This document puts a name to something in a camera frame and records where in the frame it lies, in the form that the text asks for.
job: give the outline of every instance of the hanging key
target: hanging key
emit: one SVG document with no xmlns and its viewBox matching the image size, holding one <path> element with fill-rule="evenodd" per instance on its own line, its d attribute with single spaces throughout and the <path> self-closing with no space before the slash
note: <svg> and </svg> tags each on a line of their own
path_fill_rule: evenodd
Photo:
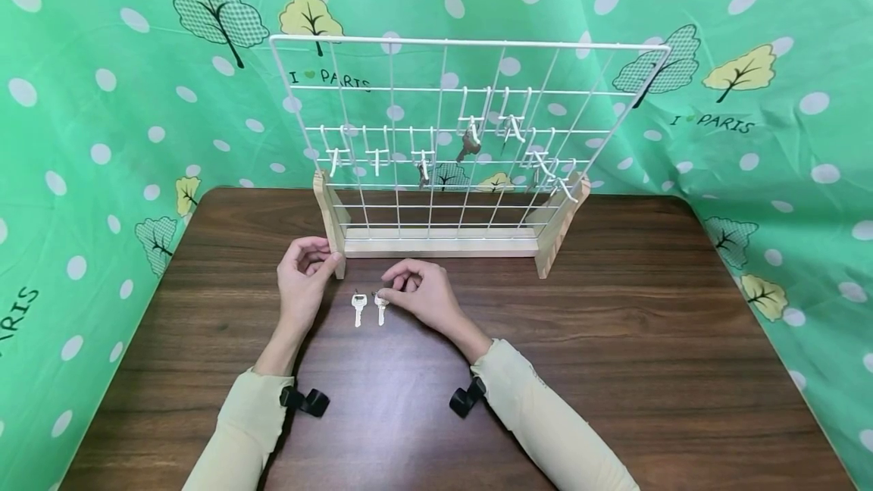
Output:
<svg viewBox="0 0 873 491">
<path fill-rule="evenodd" d="M 481 142 L 476 142 L 476 139 L 473 136 L 474 129 L 476 129 L 476 125 L 471 124 L 464 132 L 464 136 L 461 137 L 461 142 L 464 143 L 464 148 L 461 148 L 461 152 L 458 154 L 458 157 L 455 158 L 455 163 L 461 163 L 464 161 L 467 154 L 477 154 L 482 150 Z"/>
<path fill-rule="evenodd" d="M 385 307 L 387 307 L 387 300 L 383 300 L 380 298 L 376 292 L 373 292 L 373 303 L 377 304 L 379 308 L 379 326 L 385 324 Z"/>
<path fill-rule="evenodd" d="M 361 313 L 366 305 L 367 295 L 358 294 L 358 291 L 356 290 L 355 295 L 352 296 L 352 307 L 355 308 L 355 328 L 360 328 L 361 326 Z"/>
</svg>

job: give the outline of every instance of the tree print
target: tree print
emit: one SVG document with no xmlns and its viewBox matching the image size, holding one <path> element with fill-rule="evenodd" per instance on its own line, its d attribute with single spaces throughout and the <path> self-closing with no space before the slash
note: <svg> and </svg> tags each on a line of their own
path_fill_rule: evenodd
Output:
<svg viewBox="0 0 873 491">
<path fill-rule="evenodd" d="M 649 87 L 643 90 L 643 94 L 634 104 L 634 108 L 640 106 L 649 93 L 667 93 L 691 83 L 691 77 L 694 76 L 699 66 L 694 58 L 697 48 L 700 47 L 700 40 L 696 38 L 696 32 L 697 29 L 694 25 L 685 25 L 679 27 L 670 35 L 670 38 L 667 38 L 665 44 L 671 47 L 670 56 L 655 73 Z M 657 65 L 657 61 L 661 59 L 662 53 L 664 52 L 652 50 L 640 55 L 635 61 L 621 68 L 621 72 L 612 81 L 612 85 L 619 91 L 639 91 L 645 83 L 646 77 Z"/>
<path fill-rule="evenodd" d="M 181 177 L 176 181 L 176 211 L 179 216 L 190 213 L 191 205 L 199 205 L 199 202 L 194 199 L 199 187 L 200 179 L 198 177 Z"/>
<path fill-rule="evenodd" d="M 483 180 L 476 186 L 477 192 L 503 192 L 512 190 L 514 186 L 512 185 L 512 181 L 509 179 L 503 171 L 500 173 L 494 174 L 487 179 Z"/>
<path fill-rule="evenodd" d="M 773 45 L 759 45 L 749 53 L 713 68 L 702 84 L 707 88 L 723 89 L 724 92 L 716 101 L 722 102 L 732 89 L 746 91 L 768 87 L 776 76 L 773 70 L 774 61 L 776 55 L 773 53 Z"/>
<path fill-rule="evenodd" d="M 173 0 L 179 22 L 192 35 L 216 44 L 228 44 L 236 66 L 245 68 L 236 47 L 251 48 L 270 35 L 261 15 L 240 0 Z"/>
<path fill-rule="evenodd" d="M 152 272 L 159 277 L 167 270 L 169 259 L 173 257 L 169 248 L 178 223 L 178 220 L 164 216 L 158 220 L 145 219 L 133 227 L 133 233 L 145 249 L 145 257 L 151 264 Z"/>
<path fill-rule="evenodd" d="M 470 181 L 470 177 L 458 164 L 438 164 L 431 176 L 434 177 L 435 186 L 441 192 L 445 192 L 447 189 L 455 190 L 457 186 L 467 186 L 467 182 Z"/>
<path fill-rule="evenodd" d="M 292 0 L 278 14 L 278 24 L 286 35 L 343 36 L 343 26 L 333 19 L 322 0 Z M 315 48 L 322 57 L 321 42 L 316 42 Z"/>
<path fill-rule="evenodd" d="M 788 305 L 782 286 L 755 275 L 743 275 L 740 278 L 740 285 L 746 294 L 746 301 L 758 309 L 771 323 L 782 317 L 782 311 Z"/>
<path fill-rule="evenodd" d="M 718 255 L 727 262 L 727 265 L 741 269 L 748 261 L 746 248 L 749 238 L 758 231 L 758 225 L 753 222 L 736 222 L 735 220 L 723 219 L 713 216 L 704 220 L 704 229 L 712 239 Z"/>
</svg>

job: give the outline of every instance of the wooden stand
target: wooden stand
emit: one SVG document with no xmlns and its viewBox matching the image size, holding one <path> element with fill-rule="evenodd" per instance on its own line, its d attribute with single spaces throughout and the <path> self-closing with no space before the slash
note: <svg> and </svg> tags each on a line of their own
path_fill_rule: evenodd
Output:
<svg viewBox="0 0 873 491">
<path fill-rule="evenodd" d="M 573 186 L 579 174 L 569 179 Z M 563 191 L 549 198 L 543 208 L 530 212 L 522 227 L 345 227 L 351 222 L 326 171 L 316 170 L 312 191 L 321 208 L 331 250 L 346 258 L 482 258 L 530 257 L 536 262 L 540 279 L 555 263 L 576 210 L 591 193 L 591 182 L 583 179 L 573 191 L 572 202 Z M 345 262 L 336 269 L 337 279 L 345 275 Z"/>
</svg>

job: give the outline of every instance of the forearm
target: forearm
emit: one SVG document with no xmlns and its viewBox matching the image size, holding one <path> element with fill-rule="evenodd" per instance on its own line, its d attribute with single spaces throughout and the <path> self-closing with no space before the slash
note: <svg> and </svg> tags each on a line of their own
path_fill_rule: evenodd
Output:
<svg viewBox="0 0 873 491">
<path fill-rule="evenodd" d="M 495 341 L 472 371 L 501 422 L 558 489 L 638 491 L 609 446 L 509 343 Z"/>
</svg>

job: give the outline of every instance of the black clip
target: black clip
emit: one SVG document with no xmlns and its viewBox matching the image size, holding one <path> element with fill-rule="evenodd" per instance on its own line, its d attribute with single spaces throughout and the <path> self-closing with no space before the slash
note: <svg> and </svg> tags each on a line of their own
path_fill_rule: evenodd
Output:
<svg viewBox="0 0 873 491">
<path fill-rule="evenodd" d="M 282 389 L 278 403 L 292 410 L 308 413 L 312 417 L 321 417 L 325 414 L 330 399 L 327 398 L 327 394 L 318 391 L 318 389 L 312 389 L 308 396 L 304 396 L 293 386 L 288 386 Z"/>
<path fill-rule="evenodd" d="M 470 383 L 470 387 L 466 391 L 464 389 L 457 389 L 455 391 L 455 394 L 452 395 L 452 400 L 449 400 L 449 407 L 452 411 L 458 413 L 460 418 L 466 418 L 467 413 L 470 413 L 470 410 L 473 409 L 473 405 L 484 395 L 486 395 L 486 384 L 482 383 L 482 380 L 479 380 L 478 377 L 473 377 L 473 382 Z"/>
</svg>

